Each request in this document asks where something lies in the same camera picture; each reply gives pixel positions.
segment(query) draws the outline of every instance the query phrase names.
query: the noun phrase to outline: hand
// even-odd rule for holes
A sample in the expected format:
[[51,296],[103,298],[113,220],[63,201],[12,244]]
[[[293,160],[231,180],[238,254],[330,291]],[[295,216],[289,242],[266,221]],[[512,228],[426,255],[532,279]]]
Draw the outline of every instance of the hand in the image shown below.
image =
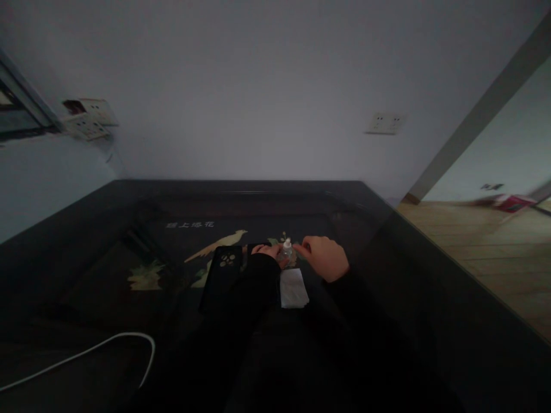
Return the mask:
[[306,236],[297,250],[314,271],[328,283],[337,281],[350,270],[343,247],[327,237]]
[[271,256],[274,260],[277,261],[277,263],[280,265],[280,268],[283,270],[287,264],[289,263],[289,258],[284,259],[283,261],[278,261],[277,256],[280,254],[281,248],[283,246],[281,244],[277,244],[275,246],[269,247],[269,246],[256,246],[253,248],[252,254],[266,254]]

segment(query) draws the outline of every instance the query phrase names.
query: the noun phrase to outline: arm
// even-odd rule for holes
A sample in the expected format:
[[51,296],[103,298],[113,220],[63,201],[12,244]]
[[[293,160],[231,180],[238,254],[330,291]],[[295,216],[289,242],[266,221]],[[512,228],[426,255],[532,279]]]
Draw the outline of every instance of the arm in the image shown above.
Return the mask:
[[145,383],[130,411],[224,409],[251,334],[267,308],[281,272],[274,259],[280,247],[266,247],[268,250],[256,254],[261,248],[253,250],[245,272],[224,304]]
[[374,402],[366,394],[379,394],[387,397],[387,404],[463,411],[457,396],[421,362],[398,324],[350,270],[341,246],[327,237],[306,237],[302,246],[294,247],[324,279],[352,331],[355,360],[344,373],[353,377],[350,382],[362,404]]

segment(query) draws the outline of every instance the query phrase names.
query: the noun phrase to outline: black table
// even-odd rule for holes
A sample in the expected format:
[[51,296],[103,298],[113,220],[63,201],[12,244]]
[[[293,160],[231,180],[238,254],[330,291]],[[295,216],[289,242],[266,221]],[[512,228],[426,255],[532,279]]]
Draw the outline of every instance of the black table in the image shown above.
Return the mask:
[[[123,330],[152,334],[161,354],[170,349],[201,322],[212,252],[188,258],[239,230],[247,232],[233,245],[337,238],[468,411],[551,407],[546,341],[368,187],[349,181],[114,181],[10,239],[0,246],[0,385]],[[140,271],[153,279],[140,281]],[[0,394],[0,404],[116,406],[135,391],[148,351],[122,339]]]

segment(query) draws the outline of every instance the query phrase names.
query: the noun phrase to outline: white wall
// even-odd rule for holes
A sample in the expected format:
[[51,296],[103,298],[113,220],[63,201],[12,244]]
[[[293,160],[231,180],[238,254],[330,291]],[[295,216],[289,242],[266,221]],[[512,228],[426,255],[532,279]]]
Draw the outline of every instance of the white wall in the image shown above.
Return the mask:
[[[106,98],[130,177],[408,191],[549,0],[11,0],[0,46],[54,111]],[[394,137],[375,111],[406,113]]]
[[[551,58],[467,148],[424,201],[528,195],[551,178]],[[499,192],[480,190],[504,184]]]
[[66,135],[0,150],[0,243],[115,179],[97,148]]

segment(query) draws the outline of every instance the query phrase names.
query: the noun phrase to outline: small glass bottle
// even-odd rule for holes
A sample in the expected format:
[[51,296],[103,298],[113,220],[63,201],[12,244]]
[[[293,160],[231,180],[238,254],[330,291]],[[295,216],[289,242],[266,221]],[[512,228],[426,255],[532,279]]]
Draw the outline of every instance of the small glass bottle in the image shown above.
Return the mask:
[[287,238],[283,243],[283,248],[281,248],[280,261],[283,261],[289,258],[289,262],[290,262],[291,259],[293,258],[293,253],[294,253],[294,250],[293,250],[293,246],[291,245],[291,238]]

